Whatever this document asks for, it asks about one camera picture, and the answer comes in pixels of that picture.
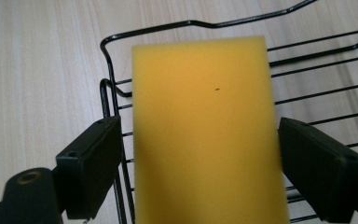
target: wire rack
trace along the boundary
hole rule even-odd
[[[208,28],[208,29],[218,29],[218,28],[224,28],[228,26],[236,26],[241,25],[249,22],[255,22],[255,21],[262,21],[267,20],[275,17],[280,17],[287,15],[289,13],[292,13],[296,10],[299,10],[303,7],[308,6],[309,4],[316,2],[317,0],[306,0],[301,3],[298,3],[292,7],[289,7],[284,10],[279,10],[259,16],[254,16],[250,18],[235,20],[235,21],[225,21],[225,22],[219,22],[219,23],[208,23],[204,21],[179,21],[169,24],[164,24],[160,26],[154,26],[149,28],[144,28],[140,30],[130,31],[127,33],[117,34],[117,35],[111,35],[108,36],[106,39],[104,39],[101,43],[101,50],[103,52],[104,57],[106,58],[107,65],[108,65],[108,71],[109,71],[109,78],[105,78],[101,81],[100,84],[100,92],[101,92],[101,99],[102,99],[102,106],[103,106],[103,115],[105,117],[111,116],[111,109],[110,106],[113,108],[114,115],[120,115],[120,112],[125,109],[129,109],[132,107],[131,104],[124,104],[121,105],[119,103],[118,97],[120,98],[127,98],[131,100],[132,94],[130,91],[123,91],[121,86],[123,85],[130,85],[131,79],[124,79],[120,81],[116,81],[115,78],[115,72],[114,67],[112,63],[112,59],[110,57],[110,54],[106,48],[106,46],[114,41],[124,39],[124,38],[130,38],[138,35],[147,35],[151,33],[157,33],[157,32],[163,32],[167,30],[173,30],[178,29],[182,27],[187,26],[196,26],[196,27],[202,27],[202,28]],[[334,41],[338,40],[340,38],[348,38],[349,36],[356,36],[358,35],[358,30],[352,31],[345,34],[338,34],[338,35],[330,35],[330,36],[324,36],[312,40],[307,41],[300,41],[289,45],[279,46],[275,48],[269,48],[268,53],[275,52],[278,50],[289,50],[295,49],[298,47],[303,47],[307,45],[317,45],[318,43],[322,43],[325,41]],[[305,74],[308,76],[318,75],[319,71],[321,69],[329,69],[331,67],[339,68],[342,64],[349,64],[358,62],[358,56],[353,56],[349,59],[344,57],[340,57],[340,55],[343,55],[346,52],[350,51],[356,51],[358,50],[358,41],[355,41],[354,43],[346,46],[346,47],[339,47],[339,48],[331,48],[328,50],[320,50],[317,52],[312,53],[305,53],[299,56],[290,57],[282,60],[277,60],[269,63],[269,66],[271,68],[272,72],[272,80],[275,85],[275,89],[284,89],[284,87],[280,86],[280,78],[291,78],[296,79],[299,76],[304,76]],[[336,56],[334,58],[334,61],[324,63],[320,62],[319,59],[325,58],[325,57],[331,57]],[[316,61],[316,63],[313,63],[312,65],[307,65],[305,63],[305,66],[298,67],[297,69],[291,69],[288,71],[283,71],[284,69],[275,69],[275,68],[281,68],[285,67],[286,65],[290,64],[301,64],[302,62],[308,62],[308,61]],[[321,125],[326,125],[328,127],[333,126],[330,125],[334,123],[334,126],[337,126],[339,128],[340,122],[348,122],[348,120],[351,122],[351,120],[355,119],[355,126],[357,128],[353,128],[357,131],[355,133],[358,135],[358,95],[354,92],[358,90],[358,83],[355,82],[348,82],[344,86],[341,86],[339,88],[332,88],[329,90],[318,90],[318,88],[315,88],[313,92],[301,94],[296,97],[290,97],[285,99],[278,99],[275,102],[276,110],[278,115],[282,116],[285,115],[284,109],[282,107],[290,106],[295,107],[300,105],[310,105],[310,101],[317,101],[319,98],[323,97],[332,97],[334,100],[335,95],[337,94],[344,94],[344,97],[346,96],[347,99],[350,99],[351,102],[355,102],[354,104],[351,104],[352,112],[349,114],[344,114],[334,117],[328,117],[324,119],[315,119],[315,118],[308,118],[307,117],[307,110],[310,109],[309,106],[304,106],[305,109],[299,109],[300,111],[303,111],[303,116],[300,116],[301,118],[307,118],[307,122],[311,125],[318,126],[318,128]],[[123,141],[128,142],[131,141],[132,132],[125,132],[123,135]],[[135,223],[135,211],[134,211],[134,197],[133,192],[135,191],[134,186],[132,184],[131,175],[129,173],[129,166],[133,166],[133,158],[129,158],[128,154],[129,150],[132,150],[132,148],[126,148],[127,144],[124,144],[123,146],[123,152],[124,157],[123,161],[121,163],[121,171],[118,172],[117,178],[114,183],[114,190],[116,194],[116,200],[117,200],[117,214],[118,214],[118,220],[120,223]],[[348,144],[351,148],[357,148],[358,147],[358,141],[352,142]],[[298,194],[296,191],[296,188],[292,186],[290,183],[287,184],[286,187],[287,191],[287,200],[288,200],[288,206],[296,207],[299,203],[306,203],[304,202],[304,198]],[[296,222],[303,222],[310,219],[316,219],[317,216],[314,215],[314,213],[311,212],[305,212],[300,217],[291,217],[291,223]]]

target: wood grain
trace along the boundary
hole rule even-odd
[[[0,200],[6,181],[33,167],[55,166],[54,157],[93,121],[102,117],[99,81],[108,77],[100,41],[112,34],[188,19],[219,22],[290,7],[297,1],[128,0],[0,1]],[[358,30],[358,1],[318,1],[288,16],[235,28],[181,28],[109,45],[117,79],[131,77],[131,46],[264,35],[268,46]],[[271,61],[358,42],[342,37],[268,54]],[[273,68],[272,74],[358,56],[358,50],[312,62]],[[283,100],[358,84],[358,62],[273,79]],[[130,102],[120,99],[121,104]],[[358,90],[278,105],[280,116],[315,121],[358,112]],[[131,111],[123,114],[131,129]],[[345,144],[358,142],[358,118],[318,125]],[[292,217],[312,213],[292,206]],[[110,193],[94,223],[117,223]],[[320,223],[308,221],[302,223]]]

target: sponge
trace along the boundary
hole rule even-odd
[[[137,224],[289,223],[264,37],[132,53]]]

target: light wood table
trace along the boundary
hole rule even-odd
[[[16,173],[55,166],[55,155],[103,116],[99,82],[108,77],[99,44],[108,35],[188,19],[220,22],[291,7],[284,0],[1,1],[0,0],[0,200]],[[131,76],[131,46],[241,35],[264,35],[269,48],[358,30],[358,1],[319,0],[290,15],[206,30],[182,28],[122,40],[109,49],[117,79]],[[358,35],[268,54],[271,61],[345,47]],[[272,74],[358,56],[358,50],[274,68]],[[273,79],[276,100],[358,84],[358,62]],[[277,106],[286,116],[315,121],[358,112],[358,90]],[[345,144],[358,142],[358,119],[319,125]],[[131,129],[131,122],[124,124]],[[290,206],[292,217],[312,213]],[[117,223],[109,193],[94,223]],[[303,223],[319,223],[314,219]]]

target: black wire rack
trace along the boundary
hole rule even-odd
[[[118,102],[118,99],[117,99],[118,96],[123,97],[123,98],[131,98],[132,97],[132,94],[130,91],[124,92],[120,88],[120,85],[131,84],[131,79],[124,79],[124,80],[116,81],[112,59],[111,59],[110,54],[106,48],[106,46],[109,43],[120,40],[120,39],[124,39],[124,38],[134,37],[134,36],[138,36],[138,35],[147,35],[147,34],[151,34],[151,33],[162,32],[162,31],[167,31],[167,30],[172,30],[172,29],[178,29],[178,28],[187,27],[187,26],[196,26],[196,27],[202,27],[202,28],[208,28],[208,29],[218,29],[218,28],[224,28],[224,27],[228,27],[228,26],[241,25],[241,24],[245,24],[245,23],[249,23],[249,22],[267,20],[267,19],[271,19],[274,17],[280,17],[280,16],[287,15],[287,14],[292,13],[296,10],[299,10],[303,7],[306,7],[309,4],[314,3],[316,1],[317,0],[306,0],[306,1],[302,1],[301,3],[294,5],[292,7],[284,9],[284,10],[279,10],[279,11],[275,11],[275,12],[271,12],[271,13],[267,13],[267,14],[263,14],[263,15],[259,15],[259,16],[254,16],[254,17],[250,17],[250,18],[235,20],[235,21],[225,21],[225,22],[219,22],[219,23],[208,23],[208,22],[204,22],[204,21],[179,21],[179,22],[144,28],[144,29],[140,29],[140,30],[130,31],[127,33],[121,33],[121,34],[117,34],[117,35],[108,36],[101,42],[101,50],[103,52],[104,57],[106,58],[107,65],[108,65],[108,71],[109,71],[109,78],[104,78],[100,83],[100,92],[101,92],[101,99],[102,99],[102,106],[103,106],[103,116],[104,117],[111,116],[110,105],[112,106],[112,108],[114,110],[114,112],[113,112],[114,115],[120,115],[121,110],[132,107],[132,104],[120,105]],[[348,32],[345,34],[330,35],[330,36],[325,36],[325,37],[316,38],[316,39],[312,39],[312,40],[301,41],[301,42],[297,42],[297,43],[290,44],[290,45],[284,45],[284,46],[279,46],[279,47],[275,47],[275,48],[270,48],[270,49],[268,49],[268,52],[277,51],[277,50],[281,50],[281,49],[291,49],[291,48],[295,48],[298,46],[305,46],[305,45],[309,45],[309,44],[319,43],[319,42],[323,42],[323,41],[328,41],[330,39],[337,39],[337,38],[351,36],[351,35],[358,35],[358,30],[353,31],[353,32]],[[299,63],[299,62],[303,62],[303,61],[319,59],[319,58],[326,57],[326,56],[339,55],[344,52],[353,51],[353,50],[357,50],[357,49],[358,49],[358,41],[351,45],[348,45],[346,47],[341,47],[341,48],[336,48],[336,49],[328,49],[328,50],[323,50],[323,51],[319,51],[319,52],[303,54],[301,56],[296,56],[296,57],[292,57],[292,58],[288,58],[288,59],[270,62],[269,66],[272,69],[275,67],[285,66],[287,64],[294,64],[294,63]],[[350,59],[334,61],[331,63],[319,63],[317,65],[302,67],[302,68],[298,68],[296,70],[275,73],[271,77],[272,78],[290,77],[292,75],[298,75],[298,74],[308,72],[308,71],[318,73],[318,69],[323,69],[326,67],[336,66],[336,65],[344,64],[344,63],[353,63],[356,61],[358,61],[358,56],[350,58]],[[112,101],[111,104],[109,103],[109,99],[108,99],[109,98],[108,89],[110,89],[110,91],[111,91],[111,96],[110,96],[111,101]],[[351,90],[356,90],[356,89],[358,89],[358,84],[349,85],[347,87],[332,89],[332,90],[328,90],[328,91],[319,91],[319,92],[312,93],[312,94],[300,95],[300,96],[297,96],[294,98],[279,100],[279,101],[275,102],[275,105],[276,106],[285,105],[285,104],[290,104],[293,102],[305,101],[310,98],[316,98],[316,97],[321,97],[321,96],[325,96],[325,95],[329,95],[329,94],[335,94],[338,92],[345,92],[345,91],[351,91]],[[340,120],[354,119],[354,118],[358,118],[358,112],[343,115],[343,116],[337,116],[337,117],[333,117],[333,118],[329,118],[329,119],[315,120],[315,121],[309,122],[309,124],[320,125],[320,124],[337,122]],[[122,135],[123,135],[123,139],[131,138],[132,132],[126,132],[126,133],[123,133]],[[358,147],[358,142],[348,144],[348,147]],[[123,161],[121,163],[122,172],[121,172],[121,174],[120,173],[117,174],[117,178],[114,183],[114,191],[115,191],[116,200],[117,200],[118,220],[120,223],[129,223],[129,222],[135,223],[134,198],[133,198],[133,192],[135,191],[135,189],[131,185],[131,178],[130,178],[130,174],[129,174],[129,164],[133,163],[133,159],[128,158],[128,156],[126,155],[126,148],[123,148],[123,153],[124,153],[124,157],[123,157]],[[294,203],[301,203],[301,202],[305,201],[301,195],[296,193],[295,187],[289,186],[286,188],[286,191],[287,191],[287,195],[288,195],[287,200],[288,200],[289,205],[294,204]],[[315,219],[315,218],[317,218],[316,215],[310,214],[310,215],[305,215],[302,217],[291,218],[290,221],[291,221],[291,223],[296,223],[296,222],[302,222],[305,220],[310,220],[310,219]]]

